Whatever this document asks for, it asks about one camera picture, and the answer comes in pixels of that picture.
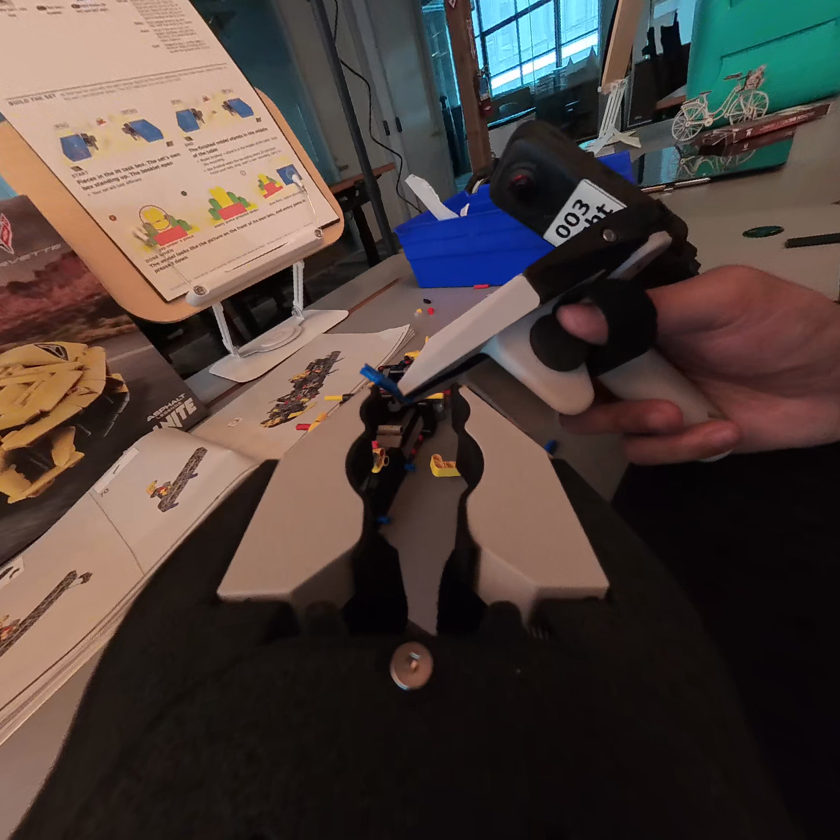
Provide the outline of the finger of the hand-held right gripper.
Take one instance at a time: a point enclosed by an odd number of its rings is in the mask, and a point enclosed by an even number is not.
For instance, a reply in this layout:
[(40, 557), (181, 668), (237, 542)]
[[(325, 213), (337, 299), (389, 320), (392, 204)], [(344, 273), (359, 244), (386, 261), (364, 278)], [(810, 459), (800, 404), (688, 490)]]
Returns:
[(513, 277), (431, 336), (398, 384), (406, 399), (429, 391), (444, 374), (472, 358), (498, 333), (537, 310), (538, 292), (524, 275)]

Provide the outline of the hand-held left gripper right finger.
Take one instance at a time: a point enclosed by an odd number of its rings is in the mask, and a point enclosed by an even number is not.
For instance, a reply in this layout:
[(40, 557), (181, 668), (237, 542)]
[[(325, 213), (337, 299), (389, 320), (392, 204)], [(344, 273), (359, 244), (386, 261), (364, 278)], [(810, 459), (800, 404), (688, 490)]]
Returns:
[(467, 386), (451, 408), (466, 489), (438, 600), (605, 598), (606, 574), (548, 453)]

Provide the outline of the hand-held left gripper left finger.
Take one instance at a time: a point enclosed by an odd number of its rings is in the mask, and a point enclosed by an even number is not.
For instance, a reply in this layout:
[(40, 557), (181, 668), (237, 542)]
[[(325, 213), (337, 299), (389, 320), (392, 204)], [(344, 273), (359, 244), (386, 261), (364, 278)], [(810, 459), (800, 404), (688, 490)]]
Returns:
[(365, 387), (278, 461), (217, 588), (224, 602), (387, 602), (394, 549), (369, 484), (384, 401)]

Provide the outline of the blue lego pin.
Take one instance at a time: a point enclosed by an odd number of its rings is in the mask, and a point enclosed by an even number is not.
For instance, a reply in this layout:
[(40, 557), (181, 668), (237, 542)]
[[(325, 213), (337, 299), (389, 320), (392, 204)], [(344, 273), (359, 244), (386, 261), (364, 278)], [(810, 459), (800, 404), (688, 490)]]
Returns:
[(405, 405), (410, 403), (410, 400), (400, 391), (398, 383), (383, 371), (365, 364), (360, 369), (360, 373), (368, 382), (375, 386), (383, 396), (387, 396), (396, 403)]

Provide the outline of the black lego beam assembly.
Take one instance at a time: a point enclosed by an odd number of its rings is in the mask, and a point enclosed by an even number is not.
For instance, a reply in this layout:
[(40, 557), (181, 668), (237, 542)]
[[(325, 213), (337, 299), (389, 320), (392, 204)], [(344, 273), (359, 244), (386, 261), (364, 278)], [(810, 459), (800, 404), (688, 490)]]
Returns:
[(419, 450), (431, 439), (448, 408), (449, 392), (404, 404), (372, 385), (361, 417), (368, 443), (362, 447), (362, 499), (376, 527), (390, 522), (390, 509), (404, 479), (417, 471)]

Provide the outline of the scattered lego pins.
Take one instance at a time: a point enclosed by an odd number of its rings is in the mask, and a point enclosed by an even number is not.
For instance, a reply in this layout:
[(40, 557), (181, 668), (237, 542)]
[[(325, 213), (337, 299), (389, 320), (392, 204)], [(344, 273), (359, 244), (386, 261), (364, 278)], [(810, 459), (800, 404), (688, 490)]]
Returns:
[(455, 319), (495, 290), (488, 285), (420, 288), (416, 291), (413, 309), (418, 317)]

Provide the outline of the partly built lego car chassis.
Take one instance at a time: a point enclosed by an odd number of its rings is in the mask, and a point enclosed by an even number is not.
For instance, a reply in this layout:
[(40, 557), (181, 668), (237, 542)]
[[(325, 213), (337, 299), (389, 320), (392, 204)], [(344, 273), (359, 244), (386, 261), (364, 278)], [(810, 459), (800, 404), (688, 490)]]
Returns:
[(405, 372), (414, 364), (420, 350), (404, 353), (396, 361), (379, 366), (376, 370), (382, 379), (392, 382), (397, 387)]

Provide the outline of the lego set box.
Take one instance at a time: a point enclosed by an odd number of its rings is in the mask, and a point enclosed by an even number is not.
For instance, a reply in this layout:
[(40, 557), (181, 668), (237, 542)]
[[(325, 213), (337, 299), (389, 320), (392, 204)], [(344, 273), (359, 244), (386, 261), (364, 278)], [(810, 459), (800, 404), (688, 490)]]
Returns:
[(1, 561), (203, 402), (26, 196), (1, 202)]

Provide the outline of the person's right hand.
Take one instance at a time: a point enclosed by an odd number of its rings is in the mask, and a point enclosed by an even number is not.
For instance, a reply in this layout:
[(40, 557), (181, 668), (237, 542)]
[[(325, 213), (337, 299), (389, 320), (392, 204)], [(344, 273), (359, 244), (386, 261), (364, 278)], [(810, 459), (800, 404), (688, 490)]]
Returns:
[(658, 314), (659, 352), (722, 419), (689, 427), (672, 402), (608, 399), (561, 415), (568, 432), (617, 435), (639, 466), (838, 442), (837, 303), (747, 266), (647, 294)]

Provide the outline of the blue plastic bin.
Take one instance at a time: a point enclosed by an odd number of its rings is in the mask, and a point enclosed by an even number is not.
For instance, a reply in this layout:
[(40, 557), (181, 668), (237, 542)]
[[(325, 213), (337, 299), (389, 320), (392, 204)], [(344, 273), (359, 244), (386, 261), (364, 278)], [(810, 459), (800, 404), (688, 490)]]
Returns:
[(456, 213), (469, 204), (466, 217), (438, 221), (427, 212), (395, 230), (418, 286), (499, 287), (537, 265), (531, 280), (542, 304), (627, 259), (596, 263), (621, 244), (615, 222), (629, 230), (639, 209), (655, 214), (630, 153), (597, 158), (558, 134), (550, 139), (516, 140), (490, 184), (444, 202)]

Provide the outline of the white paper bag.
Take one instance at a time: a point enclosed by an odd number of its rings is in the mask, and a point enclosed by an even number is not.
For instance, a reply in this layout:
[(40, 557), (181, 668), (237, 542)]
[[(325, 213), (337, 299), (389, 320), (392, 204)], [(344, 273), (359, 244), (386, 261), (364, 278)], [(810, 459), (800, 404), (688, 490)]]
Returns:
[(418, 175), (408, 175), (405, 179), (405, 184), (416, 198), (425, 205), (428, 212), (439, 221), (466, 217), (469, 213), (469, 204), (466, 204), (458, 213), (447, 207), (432, 185)]

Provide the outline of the open instruction booklet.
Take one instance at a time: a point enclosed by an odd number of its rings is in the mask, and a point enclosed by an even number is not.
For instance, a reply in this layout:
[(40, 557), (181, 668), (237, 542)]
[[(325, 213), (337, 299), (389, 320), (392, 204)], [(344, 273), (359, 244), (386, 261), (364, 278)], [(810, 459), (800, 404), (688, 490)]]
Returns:
[(2, 566), (1, 733), (6, 741), (113, 634), (152, 573), (257, 468), (338, 409), (364, 363), (383, 365), (409, 325), (326, 333), (193, 433), (166, 427), (126, 449), (79, 501)]

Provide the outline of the dark red box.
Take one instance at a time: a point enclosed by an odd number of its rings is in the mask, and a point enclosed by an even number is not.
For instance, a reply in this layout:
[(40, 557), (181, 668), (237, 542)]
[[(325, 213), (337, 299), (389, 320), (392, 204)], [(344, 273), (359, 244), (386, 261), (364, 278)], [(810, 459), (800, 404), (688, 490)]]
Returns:
[(799, 126), (825, 117), (834, 99), (780, 110), (761, 118), (710, 129), (689, 142), (699, 154), (732, 156), (793, 138)]

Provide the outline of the teal bag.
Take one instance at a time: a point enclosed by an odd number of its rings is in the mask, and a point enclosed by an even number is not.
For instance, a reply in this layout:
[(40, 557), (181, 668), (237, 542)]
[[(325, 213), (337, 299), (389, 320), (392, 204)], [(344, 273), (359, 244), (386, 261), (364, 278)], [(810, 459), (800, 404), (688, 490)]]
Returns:
[(701, 1), (689, 44), (686, 100), (710, 91), (714, 109), (733, 81), (766, 65), (768, 114), (832, 99), (839, 90), (838, 1)]

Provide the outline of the wooden instruction sign board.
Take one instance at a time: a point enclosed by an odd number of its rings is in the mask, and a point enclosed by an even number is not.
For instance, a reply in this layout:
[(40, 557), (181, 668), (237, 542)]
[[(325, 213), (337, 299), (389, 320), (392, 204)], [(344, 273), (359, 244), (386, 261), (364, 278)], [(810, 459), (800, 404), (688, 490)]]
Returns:
[(2, 176), (173, 322), (337, 242), (335, 196), (190, 2), (2, 2)]

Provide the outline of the wooden post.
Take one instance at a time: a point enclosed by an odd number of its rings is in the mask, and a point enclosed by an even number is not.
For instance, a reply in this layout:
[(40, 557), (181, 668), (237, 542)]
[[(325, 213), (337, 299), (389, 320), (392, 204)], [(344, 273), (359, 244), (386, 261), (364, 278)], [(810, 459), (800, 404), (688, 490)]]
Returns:
[(445, 1), (444, 7), (471, 170), (478, 173), (490, 164), (491, 148), (487, 120), (480, 104), (480, 68), (470, 1)]

